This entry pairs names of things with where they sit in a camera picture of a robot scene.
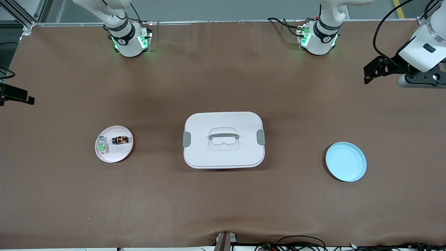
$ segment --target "gray latch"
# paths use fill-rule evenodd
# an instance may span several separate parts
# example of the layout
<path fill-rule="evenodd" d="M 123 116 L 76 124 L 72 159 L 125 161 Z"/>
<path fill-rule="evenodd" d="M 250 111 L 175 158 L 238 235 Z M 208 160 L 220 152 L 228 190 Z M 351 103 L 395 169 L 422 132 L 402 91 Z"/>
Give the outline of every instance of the gray latch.
<path fill-rule="evenodd" d="M 257 131 L 257 143 L 259 145 L 265 145 L 265 131 L 264 130 L 258 130 Z"/>
<path fill-rule="evenodd" d="M 183 133 L 183 147 L 190 146 L 190 132 Z"/>

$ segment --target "black bracket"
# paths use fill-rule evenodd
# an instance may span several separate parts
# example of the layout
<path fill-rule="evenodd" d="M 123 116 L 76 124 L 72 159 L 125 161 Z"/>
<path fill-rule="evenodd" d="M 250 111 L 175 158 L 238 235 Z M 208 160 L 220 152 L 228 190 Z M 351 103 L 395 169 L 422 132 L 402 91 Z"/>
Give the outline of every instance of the black bracket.
<path fill-rule="evenodd" d="M 421 72 L 411 67 L 404 76 L 406 83 L 401 87 L 415 88 L 446 88 L 446 61 L 443 60 L 428 72 Z"/>
<path fill-rule="evenodd" d="M 391 74 L 405 74 L 404 83 L 398 81 L 401 87 L 413 88 L 446 88 L 446 60 L 441 61 L 428 72 L 421 72 L 409 65 L 399 55 L 392 60 L 403 68 L 395 65 L 383 56 L 378 56 L 364 67 L 364 84 L 370 83 L 377 77 Z"/>
<path fill-rule="evenodd" d="M 364 67 L 364 84 L 370 83 L 377 77 L 388 76 L 391 74 L 405 74 L 409 72 L 408 63 L 400 56 L 396 55 L 392 60 L 398 65 L 404 65 L 405 68 L 401 69 L 383 56 L 377 56 Z"/>
<path fill-rule="evenodd" d="M 29 105 L 33 105 L 35 101 L 33 97 L 28 96 L 28 91 L 0 82 L 0 106 L 9 100 Z"/>

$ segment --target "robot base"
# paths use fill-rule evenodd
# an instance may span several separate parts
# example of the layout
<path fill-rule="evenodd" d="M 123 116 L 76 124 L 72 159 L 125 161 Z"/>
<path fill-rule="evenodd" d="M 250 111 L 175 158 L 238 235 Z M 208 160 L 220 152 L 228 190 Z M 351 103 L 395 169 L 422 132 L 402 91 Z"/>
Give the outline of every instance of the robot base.
<path fill-rule="evenodd" d="M 150 53 L 150 45 L 152 42 L 152 31 L 139 23 L 132 22 L 135 27 L 135 35 L 128 41 L 127 45 L 120 45 L 114 39 L 115 50 L 117 53 L 125 57 L 136 57 L 141 53 Z"/>
<path fill-rule="evenodd" d="M 297 42 L 301 50 L 307 50 L 314 55 L 324 55 L 335 46 L 338 35 L 333 38 L 333 42 L 321 42 L 321 39 L 314 35 L 313 27 L 315 23 L 316 21 L 311 20 L 302 25 L 302 29 L 298 30 L 297 34 L 303 37 L 297 37 Z"/>

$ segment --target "light blue plate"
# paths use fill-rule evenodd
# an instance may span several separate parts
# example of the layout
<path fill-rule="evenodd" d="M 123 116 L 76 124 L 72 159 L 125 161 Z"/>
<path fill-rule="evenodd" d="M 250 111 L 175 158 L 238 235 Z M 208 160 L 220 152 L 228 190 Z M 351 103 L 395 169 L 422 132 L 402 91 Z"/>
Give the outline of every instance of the light blue plate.
<path fill-rule="evenodd" d="M 364 153 L 349 142 L 338 142 L 328 148 L 325 156 L 328 170 L 342 181 L 359 180 L 367 169 Z"/>

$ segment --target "metal frame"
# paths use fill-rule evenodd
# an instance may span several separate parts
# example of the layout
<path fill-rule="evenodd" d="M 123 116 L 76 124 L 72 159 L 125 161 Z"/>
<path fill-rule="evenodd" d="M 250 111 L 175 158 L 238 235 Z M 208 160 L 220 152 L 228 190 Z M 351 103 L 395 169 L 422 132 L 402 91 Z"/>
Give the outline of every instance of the metal frame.
<path fill-rule="evenodd" d="M 388 19 L 387 21 L 416 21 L 416 18 L 405 18 L 405 19 Z M 290 19 L 287 22 L 302 22 L 306 19 Z M 358 21 L 381 21 L 381 19 L 347 19 L 345 22 L 358 22 Z M 221 22 L 239 22 L 239 23 L 251 23 L 251 22 L 271 22 L 269 20 L 238 20 L 238 21 L 166 21 L 166 22 L 156 22 L 149 21 L 143 22 L 146 25 L 190 25 L 196 23 L 221 23 Z M 93 22 L 93 23 L 36 23 L 35 26 L 43 27 L 83 27 L 83 26 L 103 26 L 104 23 Z"/>
<path fill-rule="evenodd" d="M 31 30 L 37 20 L 31 16 L 16 0 L 0 0 L 0 5 L 17 21 L 19 21 L 24 30 Z"/>

